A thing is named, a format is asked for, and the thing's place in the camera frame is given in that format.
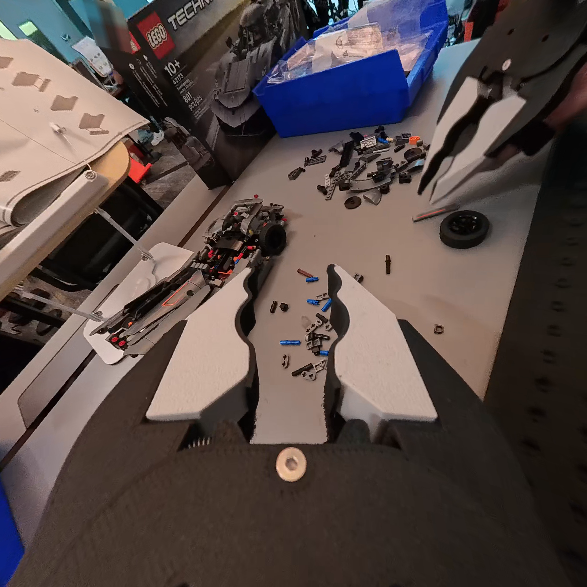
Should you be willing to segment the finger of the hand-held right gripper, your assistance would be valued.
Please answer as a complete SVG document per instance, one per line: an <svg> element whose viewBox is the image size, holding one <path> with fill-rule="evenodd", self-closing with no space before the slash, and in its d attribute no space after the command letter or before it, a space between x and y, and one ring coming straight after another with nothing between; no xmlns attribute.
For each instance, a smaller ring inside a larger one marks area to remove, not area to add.
<svg viewBox="0 0 587 587"><path fill-rule="evenodd" d="M466 77L445 101L426 157L417 193L448 197L484 161L479 125L488 110L488 84Z"/></svg>
<svg viewBox="0 0 587 587"><path fill-rule="evenodd" d="M501 135L525 104L525 99L511 95L488 107L472 138L451 157L447 171L436 180L431 190L430 204L453 203L463 184L477 173L489 170L493 165L489 152L495 149L493 145L496 141L502 141Z"/></svg>

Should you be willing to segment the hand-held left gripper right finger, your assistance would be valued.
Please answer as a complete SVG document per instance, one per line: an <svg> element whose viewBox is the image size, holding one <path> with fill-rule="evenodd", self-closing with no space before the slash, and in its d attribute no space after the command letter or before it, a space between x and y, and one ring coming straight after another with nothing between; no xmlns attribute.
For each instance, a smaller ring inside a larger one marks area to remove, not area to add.
<svg viewBox="0 0 587 587"><path fill-rule="evenodd" d="M330 323L327 439L359 420L374 441L390 421L433 423L437 411L395 314L340 265L327 267Z"/></svg>

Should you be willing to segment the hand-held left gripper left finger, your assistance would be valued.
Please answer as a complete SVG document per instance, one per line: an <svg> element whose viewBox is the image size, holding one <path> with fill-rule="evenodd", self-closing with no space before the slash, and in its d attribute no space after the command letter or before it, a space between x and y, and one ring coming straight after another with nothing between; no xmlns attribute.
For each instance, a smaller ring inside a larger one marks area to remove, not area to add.
<svg viewBox="0 0 587 587"><path fill-rule="evenodd" d="M146 419L194 421L211 434L224 420L252 435L257 409L257 361L248 336L256 324L256 271L249 266L187 319Z"/></svg>

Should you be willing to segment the group of small lego connectors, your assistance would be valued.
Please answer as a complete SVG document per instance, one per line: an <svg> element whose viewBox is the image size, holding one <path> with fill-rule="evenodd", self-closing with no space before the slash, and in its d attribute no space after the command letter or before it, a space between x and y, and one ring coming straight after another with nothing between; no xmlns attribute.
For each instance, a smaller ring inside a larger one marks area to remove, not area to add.
<svg viewBox="0 0 587 587"><path fill-rule="evenodd" d="M284 370L293 378L316 381L327 373L335 332L326 272L308 272L312 279L293 272L271 284L269 319Z"/></svg>

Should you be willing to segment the grey lego tile orange stripe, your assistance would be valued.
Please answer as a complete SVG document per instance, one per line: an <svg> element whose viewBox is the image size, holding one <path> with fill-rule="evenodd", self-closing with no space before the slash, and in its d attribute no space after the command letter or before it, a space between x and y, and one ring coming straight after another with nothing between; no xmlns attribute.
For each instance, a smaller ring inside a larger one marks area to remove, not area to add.
<svg viewBox="0 0 587 587"><path fill-rule="evenodd" d="M415 216L413 216L412 221L414 223L418 223L424 220L432 219L437 216L443 216L445 214L457 211L459 207L460 206L458 204L449 204L439 208L430 209L416 214Z"/></svg>

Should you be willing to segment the pile of dark lego pieces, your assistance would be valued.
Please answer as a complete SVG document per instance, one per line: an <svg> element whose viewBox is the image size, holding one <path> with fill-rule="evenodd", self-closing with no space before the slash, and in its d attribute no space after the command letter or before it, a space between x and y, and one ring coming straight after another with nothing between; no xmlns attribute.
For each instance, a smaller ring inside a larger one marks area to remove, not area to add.
<svg viewBox="0 0 587 587"><path fill-rule="evenodd" d="M378 205L394 182L408 184L423 170L429 149L429 143L419 135L390 135L379 125L371 132L351 131L348 139L328 150L312 150L304 165L292 170L288 179L296 180L310 167L327 163L331 155L333 166L317 185L319 194L330 201L340 192L346 196L347 209L356 209L363 202Z"/></svg>

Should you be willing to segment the grey lego car model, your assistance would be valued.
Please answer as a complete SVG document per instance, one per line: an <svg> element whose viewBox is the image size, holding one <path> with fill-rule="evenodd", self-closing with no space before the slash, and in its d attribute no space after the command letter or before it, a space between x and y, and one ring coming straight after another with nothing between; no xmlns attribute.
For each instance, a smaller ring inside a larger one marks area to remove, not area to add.
<svg viewBox="0 0 587 587"><path fill-rule="evenodd" d="M145 355L175 324L197 308L244 266L260 280L287 243L283 206L262 199L240 200L204 232L199 252L171 275L126 303L109 318L88 320L84 337L108 365Z"/></svg>

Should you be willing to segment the black lego tyre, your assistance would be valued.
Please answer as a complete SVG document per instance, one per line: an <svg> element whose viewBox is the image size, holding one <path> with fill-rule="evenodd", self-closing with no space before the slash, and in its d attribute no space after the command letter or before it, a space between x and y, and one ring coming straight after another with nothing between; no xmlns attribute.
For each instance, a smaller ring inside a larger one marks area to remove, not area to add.
<svg viewBox="0 0 587 587"><path fill-rule="evenodd" d="M481 212L455 211L444 218L439 227L441 242L450 248L470 249L488 236L490 222Z"/></svg>

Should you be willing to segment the black lego set box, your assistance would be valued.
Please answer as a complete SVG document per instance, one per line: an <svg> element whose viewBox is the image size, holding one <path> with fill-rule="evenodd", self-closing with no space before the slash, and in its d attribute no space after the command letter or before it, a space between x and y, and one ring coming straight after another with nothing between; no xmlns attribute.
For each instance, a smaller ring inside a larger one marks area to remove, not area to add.
<svg viewBox="0 0 587 587"><path fill-rule="evenodd" d="M300 1L153 1L98 44L213 189L275 135L254 90L307 36Z"/></svg>

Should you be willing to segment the white metal book stand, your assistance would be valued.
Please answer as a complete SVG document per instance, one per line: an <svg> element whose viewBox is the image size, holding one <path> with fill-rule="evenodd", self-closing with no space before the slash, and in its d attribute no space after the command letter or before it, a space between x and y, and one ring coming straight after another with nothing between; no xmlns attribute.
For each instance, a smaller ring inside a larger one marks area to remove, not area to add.
<svg viewBox="0 0 587 587"><path fill-rule="evenodd" d="M195 177L178 148L166 140L156 146L146 160L153 164L146 176L136 181L124 180L101 205L136 240L145 236L165 208ZM153 259L134 260L129 275L111 287L104 301L98 302L95 312L109 318L180 268L188 252L171 245L170 240L164 237L158 244L144 244ZM140 253L102 216L93 214L34 268L22 287L47 299L51 295L52 300L72 307L81 304L89 291L96 290L128 252Z"/></svg>

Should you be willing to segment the heap of clear plastic bags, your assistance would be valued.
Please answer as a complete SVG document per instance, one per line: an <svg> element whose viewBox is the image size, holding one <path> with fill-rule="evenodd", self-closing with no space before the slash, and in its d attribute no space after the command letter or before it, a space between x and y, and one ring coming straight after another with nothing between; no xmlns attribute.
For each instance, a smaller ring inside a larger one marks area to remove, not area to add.
<svg viewBox="0 0 587 587"><path fill-rule="evenodd" d="M345 29L330 28L290 57L280 59L268 74L267 83L282 84L394 50L404 74L408 75L431 35L431 29L419 32L401 32L397 26L382 29L378 21Z"/></svg>

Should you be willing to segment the black perforated panel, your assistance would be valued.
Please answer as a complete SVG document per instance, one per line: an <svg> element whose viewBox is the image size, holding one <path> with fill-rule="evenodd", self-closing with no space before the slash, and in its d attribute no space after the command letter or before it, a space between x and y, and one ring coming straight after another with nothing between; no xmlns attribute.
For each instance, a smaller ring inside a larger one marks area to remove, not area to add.
<svg viewBox="0 0 587 587"><path fill-rule="evenodd" d="M484 403L586 586L586 114L553 143Z"/></svg>

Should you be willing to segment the open instruction booklet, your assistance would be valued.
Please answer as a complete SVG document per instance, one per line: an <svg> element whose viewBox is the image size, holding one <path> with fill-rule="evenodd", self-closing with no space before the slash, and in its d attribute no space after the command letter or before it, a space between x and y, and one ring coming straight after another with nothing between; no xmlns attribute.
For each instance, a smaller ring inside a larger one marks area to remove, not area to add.
<svg viewBox="0 0 587 587"><path fill-rule="evenodd" d="M30 40L1 39L1 229L29 224L147 120Z"/></svg>

